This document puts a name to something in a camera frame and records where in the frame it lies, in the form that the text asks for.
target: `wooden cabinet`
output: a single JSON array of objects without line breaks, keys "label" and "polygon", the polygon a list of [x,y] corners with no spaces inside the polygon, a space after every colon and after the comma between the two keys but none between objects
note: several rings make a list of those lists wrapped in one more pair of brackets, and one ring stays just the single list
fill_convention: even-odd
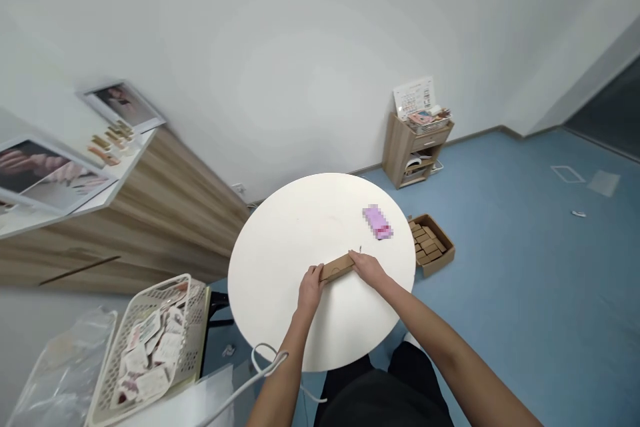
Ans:
[{"label": "wooden cabinet", "polygon": [[159,129],[121,181],[100,209],[0,240],[0,283],[135,294],[227,276],[249,210],[180,141]]},{"label": "wooden cabinet", "polygon": [[[382,168],[396,189],[429,178],[453,126],[453,121],[449,120],[449,124],[442,129],[416,135],[395,113],[389,114]],[[424,153],[431,158],[424,159],[420,165],[407,168],[412,153]]]}]

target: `pink package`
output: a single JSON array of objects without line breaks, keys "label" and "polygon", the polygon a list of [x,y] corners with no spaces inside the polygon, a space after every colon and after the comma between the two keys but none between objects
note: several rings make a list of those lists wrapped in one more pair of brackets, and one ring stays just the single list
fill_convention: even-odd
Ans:
[{"label": "pink package", "polygon": [[373,235],[378,240],[389,238],[393,235],[393,229],[387,223],[384,213],[380,211],[377,205],[370,205],[362,209],[362,215],[369,222],[369,227],[373,230]]}]

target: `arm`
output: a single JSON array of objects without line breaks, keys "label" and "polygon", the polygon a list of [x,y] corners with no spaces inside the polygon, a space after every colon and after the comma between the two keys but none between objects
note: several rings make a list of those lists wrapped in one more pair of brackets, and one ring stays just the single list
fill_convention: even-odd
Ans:
[{"label": "arm", "polygon": [[374,257],[349,255],[353,269],[393,307],[431,357],[472,426],[541,425],[464,339],[390,278]]},{"label": "arm", "polygon": [[311,266],[300,283],[298,308],[280,345],[289,357],[267,377],[251,411],[247,427],[290,427],[300,389],[302,357],[311,321],[320,303],[324,283],[320,283],[323,264]]}]

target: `blue floor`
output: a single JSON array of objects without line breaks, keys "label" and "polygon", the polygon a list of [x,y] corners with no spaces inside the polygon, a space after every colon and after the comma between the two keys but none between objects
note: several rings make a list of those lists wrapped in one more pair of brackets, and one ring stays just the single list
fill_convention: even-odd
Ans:
[{"label": "blue floor", "polygon": [[[631,426],[640,418],[640,165],[557,130],[527,141],[490,133],[446,147],[445,168],[395,190],[365,177],[406,215],[432,215],[456,245],[453,263],[413,293],[447,320],[546,426]],[[587,182],[621,175],[612,198],[563,183],[550,165]],[[584,211],[586,218],[571,215]],[[226,281],[213,284],[226,291]],[[371,353],[386,368],[404,328]],[[205,371],[251,351],[235,326],[211,331]],[[303,382],[319,395],[324,374]],[[456,426],[469,425],[440,378]],[[313,424],[300,397],[296,427]]]}]

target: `box of small boxes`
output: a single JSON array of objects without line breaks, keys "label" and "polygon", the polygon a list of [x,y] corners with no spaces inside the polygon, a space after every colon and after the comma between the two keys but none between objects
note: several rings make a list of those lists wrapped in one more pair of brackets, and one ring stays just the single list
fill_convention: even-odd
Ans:
[{"label": "box of small boxes", "polygon": [[425,277],[453,260],[453,242],[430,215],[425,213],[415,219],[409,217],[409,227],[415,244],[415,263],[422,267]]}]

